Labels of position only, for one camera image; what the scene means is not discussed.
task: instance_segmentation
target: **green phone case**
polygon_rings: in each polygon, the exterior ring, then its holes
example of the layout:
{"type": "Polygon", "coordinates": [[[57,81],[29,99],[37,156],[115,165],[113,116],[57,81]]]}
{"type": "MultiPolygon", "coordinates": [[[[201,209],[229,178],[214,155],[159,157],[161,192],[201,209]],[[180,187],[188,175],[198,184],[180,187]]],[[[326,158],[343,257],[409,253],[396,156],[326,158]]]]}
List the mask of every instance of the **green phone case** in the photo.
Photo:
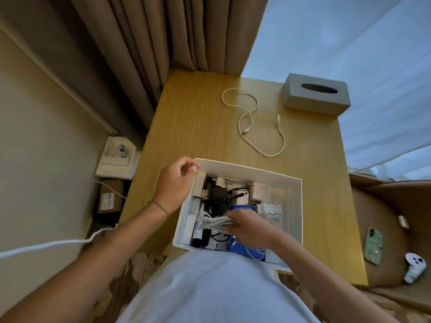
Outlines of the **green phone case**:
{"type": "Polygon", "coordinates": [[[365,240],[364,258],[375,265],[380,265],[383,235],[380,231],[368,228],[365,240]]]}

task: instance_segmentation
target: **person's left hand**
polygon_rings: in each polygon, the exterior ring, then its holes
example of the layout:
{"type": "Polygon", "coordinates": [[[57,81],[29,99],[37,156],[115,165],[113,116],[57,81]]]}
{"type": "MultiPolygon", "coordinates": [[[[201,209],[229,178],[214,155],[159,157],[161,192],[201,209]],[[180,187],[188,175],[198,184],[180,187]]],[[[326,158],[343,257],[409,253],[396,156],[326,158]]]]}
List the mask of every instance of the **person's left hand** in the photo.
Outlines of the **person's left hand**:
{"type": "Polygon", "coordinates": [[[200,165],[183,156],[160,172],[153,201],[158,202],[169,213],[175,211],[190,193],[193,179],[200,165]]]}

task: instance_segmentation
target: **bracelet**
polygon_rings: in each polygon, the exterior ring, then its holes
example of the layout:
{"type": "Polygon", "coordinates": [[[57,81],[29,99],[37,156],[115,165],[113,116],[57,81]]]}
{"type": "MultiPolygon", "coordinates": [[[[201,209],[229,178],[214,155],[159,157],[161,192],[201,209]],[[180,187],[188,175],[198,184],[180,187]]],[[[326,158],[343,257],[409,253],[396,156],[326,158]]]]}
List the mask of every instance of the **bracelet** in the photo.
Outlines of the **bracelet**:
{"type": "Polygon", "coordinates": [[[166,213],[166,218],[168,218],[169,217],[169,212],[168,212],[168,210],[166,210],[163,206],[161,206],[161,204],[158,202],[158,201],[153,201],[153,200],[151,200],[151,201],[149,201],[148,202],[148,204],[151,204],[151,203],[154,203],[154,204],[156,204],[157,206],[159,206],[165,213],[166,213]]]}

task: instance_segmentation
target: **person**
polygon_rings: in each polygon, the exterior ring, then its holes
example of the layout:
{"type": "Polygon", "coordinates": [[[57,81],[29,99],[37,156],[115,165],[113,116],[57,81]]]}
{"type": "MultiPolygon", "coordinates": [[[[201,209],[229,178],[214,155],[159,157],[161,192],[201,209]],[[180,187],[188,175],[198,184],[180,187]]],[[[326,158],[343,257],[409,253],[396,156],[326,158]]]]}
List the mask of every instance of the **person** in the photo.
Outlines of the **person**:
{"type": "MultiPolygon", "coordinates": [[[[182,157],[160,173],[153,201],[1,318],[12,322],[80,322],[111,280],[189,195],[199,164],[182,157]]],[[[251,210],[230,211],[225,232],[271,249],[294,272],[331,322],[397,322],[251,210]]],[[[222,251],[188,251],[144,285],[118,322],[318,322],[262,262],[222,251]]]]}

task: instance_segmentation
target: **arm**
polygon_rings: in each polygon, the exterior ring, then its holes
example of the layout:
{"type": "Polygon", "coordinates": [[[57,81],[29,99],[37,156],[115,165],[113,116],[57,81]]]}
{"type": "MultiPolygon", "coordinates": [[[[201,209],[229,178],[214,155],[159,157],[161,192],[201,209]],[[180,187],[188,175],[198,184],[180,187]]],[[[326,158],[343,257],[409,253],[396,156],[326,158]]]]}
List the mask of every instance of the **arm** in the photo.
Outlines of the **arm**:
{"type": "Polygon", "coordinates": [[[294,272],[331,322],[398,322],[311,255],[293,237],[251,210],[230,211],[239,226],[226,233],[250,247],[271,249],[294,272]]]}
{"type": "MultiPolygon", "coordinates": [[[[190,193],[199,165],[182,157],[160,173],[154,201],[168,213],[190,193]]],[[[168,217],[150,203],[0,318],[8,322],[80,322],[142,243],[168,217]]]]}

